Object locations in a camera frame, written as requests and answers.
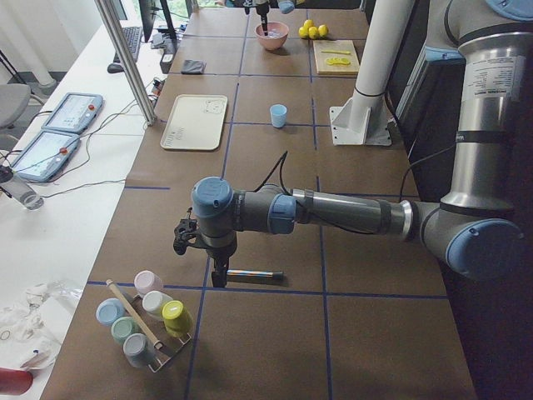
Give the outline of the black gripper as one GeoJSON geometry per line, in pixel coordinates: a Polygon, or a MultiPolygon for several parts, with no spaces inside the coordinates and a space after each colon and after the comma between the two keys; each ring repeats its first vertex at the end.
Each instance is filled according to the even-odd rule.
{"type": "Polygon", "coordinates": [[[191,217],[192,208],[188,208],[186,216],[174,229],[173,249],[177,255],[184,255],[187,248],[204,249],[213,258],[212,286],[224,288],[227,285],[229,258],[237,250],[237,235],[234,232],[222,237],[209,237],[202,233],[198,220],[191,217]]]}

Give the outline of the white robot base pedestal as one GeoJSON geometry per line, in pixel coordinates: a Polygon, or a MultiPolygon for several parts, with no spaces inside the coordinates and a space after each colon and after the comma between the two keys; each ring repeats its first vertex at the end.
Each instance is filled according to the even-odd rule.
{"type": "Polygon", "coordinates": [[[353,94],[330,108],[334,145],[391,145],[385,93],[414,4],[376,1],[353,94]]]}

